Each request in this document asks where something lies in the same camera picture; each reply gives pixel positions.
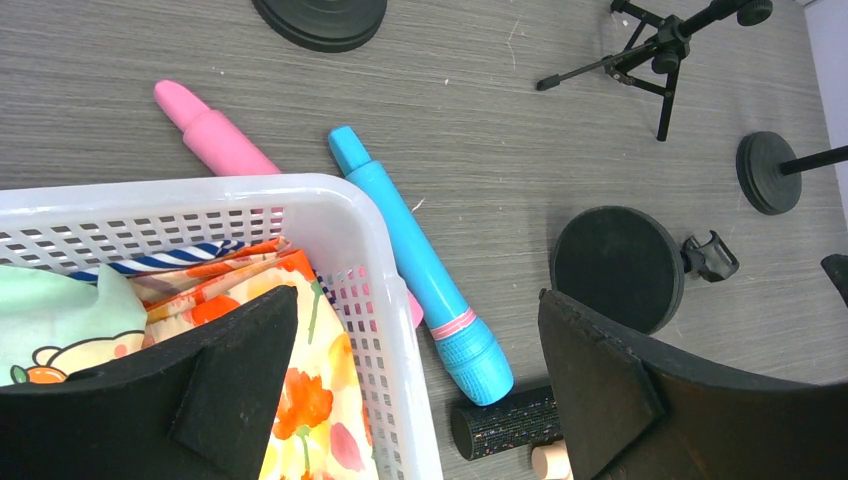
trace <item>cartoon character print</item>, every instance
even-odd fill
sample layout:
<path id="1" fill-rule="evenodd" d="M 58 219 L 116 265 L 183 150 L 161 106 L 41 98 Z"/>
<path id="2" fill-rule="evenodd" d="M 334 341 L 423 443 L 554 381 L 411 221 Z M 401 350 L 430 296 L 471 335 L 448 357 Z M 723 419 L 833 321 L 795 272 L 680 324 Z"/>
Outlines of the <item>cartoon character print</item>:
<path id="1" fill-rule="evenodd" d="M 89 338 L 65 348 L 41 347 L 32 352 L 35 364 L 12 366 L 14 383 L 61 383 L 72 373 L 101 365 L 139 350 L 144 332 L 132 330 L 111 338 Z"/>

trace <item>folded cloth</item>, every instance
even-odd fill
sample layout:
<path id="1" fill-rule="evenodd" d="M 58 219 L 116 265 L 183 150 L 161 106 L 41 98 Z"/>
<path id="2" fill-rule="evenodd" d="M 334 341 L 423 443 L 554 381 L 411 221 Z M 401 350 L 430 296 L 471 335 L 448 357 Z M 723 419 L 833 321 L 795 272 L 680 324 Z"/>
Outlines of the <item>folded cloth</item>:
<path id="1" fill-rule="evenodd" d="M 179 311 L 149 323 L 146 343 L 213 321 L 276 286 L 296 287 L 298 332 L 259 478 L 375 479 L 350 338 L 306 255 L 301 250 L 279 255 L 265 268 L 247 267 L 256 268 L 250 277 L 240 270 L 229 272 L 198 286 L 188 297 L 166 302 Z M 230 286 L 211 296 L 212 288 L 218 291 L 220 285 Z M 182 308 L 192 301 L 193 306 Z"/>
<path id="2" fill-rule="evenodd" d="M 124 276 L 133 276 L 150 272 L 167 272 L 183 270 L 192 265 L 199 265 L 244 247 L 244 242 L 221 240 L 218 242 L 198 243 L 190 247 L 177 248 L 162 253 L 154 253 L 145 257 L 129 260 L 118 260 L 108 264 Z M 68 275 L 83 282 L 94 283 L 101 266 L 80 270 Z"/>
<path id="3" fill-rule="evenodd" d="M 224 273 L 267 260 L 288 247 L 286 239 L 277 237 L 194 267 L 139 275 L 130 283 L 144 306 L 151 307 Z"/>
<path id="4" fill-rule="evenodd" d="M 0 386 L 58 383 L 136 352 L 147 315 L 129 282 L 108 266 L 97 286 L 64 275 L 0 266 Z"/>

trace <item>mint green cloth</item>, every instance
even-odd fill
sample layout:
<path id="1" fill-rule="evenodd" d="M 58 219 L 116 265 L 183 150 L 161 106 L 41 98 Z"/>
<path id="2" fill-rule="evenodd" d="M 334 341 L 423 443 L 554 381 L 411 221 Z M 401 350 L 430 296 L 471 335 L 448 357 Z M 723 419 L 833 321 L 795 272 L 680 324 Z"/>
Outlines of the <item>mint green cloth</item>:
<path id="1" fill-rule="evenodd" d="M 0 386 L 59 382 L 136 352 L 146 321 L 129 281 L 108 266 L 96 287 L 0 266 Z"/>

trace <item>beige cylinder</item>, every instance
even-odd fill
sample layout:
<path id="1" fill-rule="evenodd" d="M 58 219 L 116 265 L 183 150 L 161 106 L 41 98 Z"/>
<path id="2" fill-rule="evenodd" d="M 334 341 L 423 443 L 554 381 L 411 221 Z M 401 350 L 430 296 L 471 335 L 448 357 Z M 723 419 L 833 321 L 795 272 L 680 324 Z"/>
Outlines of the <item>beige cylinder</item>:
<path id="1" fill-rule="evenodd" d="M 571 478 L 571 463 L 565 442 L 556 441 L 551 445 L 536 447 L 530 454 L 533 471 L 541 480 L 561 480 Z"/>

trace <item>white wall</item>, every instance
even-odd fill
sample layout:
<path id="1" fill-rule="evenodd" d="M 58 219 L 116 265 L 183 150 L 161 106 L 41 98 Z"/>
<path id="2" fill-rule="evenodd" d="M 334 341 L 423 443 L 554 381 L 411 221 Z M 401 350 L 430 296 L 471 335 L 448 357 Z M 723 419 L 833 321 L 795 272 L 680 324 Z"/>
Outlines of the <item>white wall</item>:
<path id="1" fill-rule="evenodd" d="M 804 9 L 832 148 L 848 145 L 848 0 L 816 0 Z M 836 165 L 848 222 L 848 162 Z"/>

